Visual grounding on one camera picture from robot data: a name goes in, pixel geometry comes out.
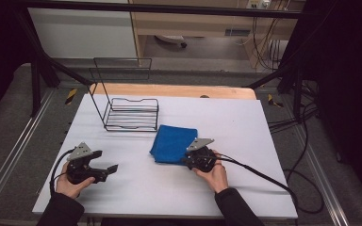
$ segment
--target gray floor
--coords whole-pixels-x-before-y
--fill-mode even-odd
[[[248,64],[247,56],[241,46],[234,43],[235,40],[188,38],[187,41],[188,47],[182,49],[150,38],[145,54],[153,59],[153,68],[150,79],[143,83],[240,87],[264,75],[252,69],[245,70]],[[262,101],[268,121],[290,118],[286,107],[268,105],[269,93],[276,102],[285,105],[292,100],[291,94],[276,93],[273,87],[277,82],[277,80],[271,81],[265,88],[256,90],[257,98]],[[79,89],[72,103],[65,105],[70,89],[63,86],[53,90],[52,101],[45,115],[0,192],[0,220],[9,220],[7,222],[16,225],[31,225],[38,220],[39,217],[31,213],[38,197],[36,192],[43,185],[46,175],[54,164],[60,142],[66,137],[65,133],[71,126],[69,123],[73,120],[82,93],[86,91]],[[15,79],[0,103],[0,168],[25,128],[30,112],[30,71],[29,68],[22,67],[15,73]],[[337,162],[334,148],[321,119],[312,118],[307,125],[309,143],[319,158],[350,225],[362,225],[362,185],[349,165]],[[302,142],[299,140],[297,130],[290,128],[273,134],[272,138],[282,167],[290,168],[302,151]],[[314,180],[311,168],[305,159],[297,170]],[[319,196],[307,182],[293,175],[289,186],[297,193],[303,208],[312,210],[319,206]],[[302,211],[298,214],[300,225],[334,225],[326,207],[316,215],[305,214]],[[293,225],[291,221],[266,222],[268,225]]]

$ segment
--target handheld controller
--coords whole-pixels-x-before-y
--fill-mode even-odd
[[[207,148],[207,144],[213,142],[213,139],[196,138],[187,148],[185,158],[182,161],[192,170],[196,168],[203,172],[210,172],[216,163],[216,155],[211,149]]]
[[[111,166],[107,169],[94,169],[90,167],[90,161],[102,156],[102,151],[91,152],[91,149],[81,143],[74,149],[68,160],[67,179],[70,183],[77,185],[89,177],[94,177],[94,184],[105,182],[108,175],[117,171],[118,165]]]

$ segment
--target white table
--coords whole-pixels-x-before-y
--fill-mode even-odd
[[[132,100],[147,98],[123,97]],[[94,98],[103,109],[106,96],[95,95]],[[215,139],[209,148],[286,184],[259,101],[149,98],[158,99],[158,124],[196,128],[198,137]],[[214,201],[214,194],[201,178],[187,167],[155,163],[149,154],[155,136],[156,133],[152,132],[106,131],[91,97],[89,94],[84,96],[58,156],[80,142],[86,142],[93,151],[103,151],[102,157],[90,162],[93,168],[106,169],[119,164],[118,171],[109,175],[106,182],[91,185],[77,198],[84,205],[85,213],[97,217],[220,218],[222,214]],[[257,216],[297,218],[291,197],[285,190],[242,167],[228,162],[223,164],[229,185],[238,189]],[[34,206],[36,214],[41,214],[49,202],[49,179],[50,176]]]

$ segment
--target gray metal part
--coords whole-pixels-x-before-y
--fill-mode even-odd
[[[82,158],[92,154],[92,150],[85,142],[81,142],[74,151],[67,157],[67,161],[72,161],[77,158]]]
[[[213,143],[214,139],[212,138],[196,138],[188,146],[187,151],[196,151],[205,147],[209,143]]]

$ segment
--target metal rail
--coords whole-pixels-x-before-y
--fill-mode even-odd
[[[283,98],[283,102],[286,104],[286,109],[288,114],[291,117],[294,117],[292,113],[292,103],[287,98]],[[298,139],[304,146],[304,128],[301,124],[295,126],[296,133],[298,135]],[[317,182],[317,185],[321,191],[322,196],[324,197],[325,204],[328,208],[328,212],[330,214],[331,219],[334,221],[336,226],[349,226],[349,221],[345,216],[345,213],[342,207],[339,204],[337,199],[337,195],[334,192],[328,178],[322,169],[321,163],[317,158],[313,148],[310,143],[307,145],[307,153],[305,156],[308,166],[310,167],[313,176]]]
[[[15,6],[24,8],[55,8],[95,11],[128,11],[128,12],[155,12],[175,14],[198,14],[218,16],[240,17],[265,17],[301,19],[303,17],[315,17],[317,14],[301,11],[262,10],[249,8],[211,8],[174,5],[150,5],[150,4],[123,4],[123,3],[97,3],[97,2],[69,2],[69,1],[38,1],[17,0]]]
[[[48,91],[45,92],[45,95],[41,101],[40,111],[37,113],[37,115],[34,118],[31,118],[28,121],[27,126],[25,127],[24,131],[20,134],[20,137],[17,139],[17,142],[12,148],[5,163],[2,165],[0,169],[0,193],[4,188],[6,182],[8,181],[9,176],[13,172],[17,162],[19,161],[20,156],[22,155],[23,150],[25,149],[25,146],[27,145],[28,141],[31,139],[34,131],[36,130],[38,124],[40,123],[40,120],[43,114],[45,113],[46,108],[49,106],[49,103],[51,101],[54,92],[55,92],[54,89],[49,89]]]

